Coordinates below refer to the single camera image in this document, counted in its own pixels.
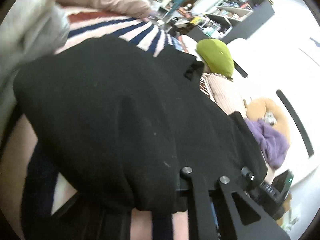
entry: green beanie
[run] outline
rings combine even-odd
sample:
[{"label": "green beanie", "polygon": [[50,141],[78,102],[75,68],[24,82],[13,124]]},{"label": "green beanie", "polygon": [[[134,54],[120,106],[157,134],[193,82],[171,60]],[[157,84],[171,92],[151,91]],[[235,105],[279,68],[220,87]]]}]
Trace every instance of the green beanie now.
[{"label": "green beanie", "polygon": [[205,60],[213,73],[230,78],[235,68],[226,44],[219,40],[206,39],[198,42],[197,53]]}]

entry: shelf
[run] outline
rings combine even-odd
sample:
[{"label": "shelf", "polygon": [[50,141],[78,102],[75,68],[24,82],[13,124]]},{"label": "shelf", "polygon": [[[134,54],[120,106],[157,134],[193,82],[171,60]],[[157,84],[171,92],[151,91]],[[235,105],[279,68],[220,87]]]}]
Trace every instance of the shelf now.
[{"label": "shelf", "polygon": [[239,8],[239,7],[231,7],[231,6],[216,6],[218,9],[235,9],[235,10],[240,10],[240,11],[243,11],[243,12],[252,12],[253,10],[249,10],[249,9],[244,9],[244,8]]},{"label": "shelf", "polygon": [[159,8],[162,8],[163,10],[166,10],[167,12],[171,10],[171,9],[167,9],[166,7],[163,7],[163,6],[160,6]]},{"label": "shelf", "polygon": [[229,19],[229,20],[235,20],[235,21],[237,21],[237,22],[241,22],[240,20],[237,20],[237,19],[228,17],[228,16],[226,16],[226,15],[218,15],[218,14],[211,14],[211,15],[214,15],[214,16],[217,16],[217,17],[222,17],[222,18],[227,18],[227,19]]}]

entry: bolt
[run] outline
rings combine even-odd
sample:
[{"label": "bolt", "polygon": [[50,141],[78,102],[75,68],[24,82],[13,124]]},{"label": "bolt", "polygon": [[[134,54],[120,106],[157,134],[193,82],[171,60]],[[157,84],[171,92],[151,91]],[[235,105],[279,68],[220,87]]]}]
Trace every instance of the bolt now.
[{"label": "bolt", "polygon": [[230,179],[227,176],[222,176],[220,178],[221,183],[228,184],[230,182]]},{"label": "bolt", "polygon": [[241,174],[242,176],[246,177],[247,174],[250,173],[250,170],[248,169],[248,167],[244,166],[242,169],[241,169]]},{"label": "bolt", "polygon": [[192,172],[192,168],[190,168],[190,167],[183,167],[183,168],[182,168],[182,172],[183,172],[184,174],[190,174],[190,173]]}]

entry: purple blanket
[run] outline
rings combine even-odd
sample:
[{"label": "purple blanket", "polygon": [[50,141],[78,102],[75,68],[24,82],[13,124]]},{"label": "purple blanket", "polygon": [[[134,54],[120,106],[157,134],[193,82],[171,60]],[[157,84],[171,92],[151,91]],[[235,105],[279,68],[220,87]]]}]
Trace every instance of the purple blanket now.
[{"label": "purple blanket", "polygon": [[250,121],[245,118],[244,121],[258,142],[266,162],[271,168],[280,168],[289,149],[286,137],[262,119]]}]

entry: black fabric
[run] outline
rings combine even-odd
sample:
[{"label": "black fabric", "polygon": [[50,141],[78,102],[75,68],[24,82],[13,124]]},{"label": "black fabric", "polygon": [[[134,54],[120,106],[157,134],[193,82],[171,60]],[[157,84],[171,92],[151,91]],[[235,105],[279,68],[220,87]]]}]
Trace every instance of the black fabric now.
[{"label": "black fabric", "polygon": [[152,214],[152,239],[173,240],[172,216]]},{"label": "black fabric", "polygon": [[199,90],[194,61],[171,46],[153,58],[103,36],[29,63],[14,92],[46,153],[78,191],[118,211],[169,214],[186,209],[175,193],[186,165],[211,185],[223,175],[245,188],[244,165],[257,183],[267,173],[241,120]]},{"label": "black fabric", "polygon": [[57,167],[38,143],[28,164],[21,202],[21,225],[26,239],[35,221],[51,216],[58,174]]},{"label": "black fabric", "polygon": [[[79,193],[51,217],[57,177],[57,167],[37,143],[28,165],[21,204],[21,224],[27,240],[62,240],[61,237],[70,239],[70,236],[72,239],[85,236],[86,240],[106,236],[126,239],[126,234],[130,235],[131,213],[111,212]],[[152,214],[152,223],[154,240],[173,239],[171,215]]]}]

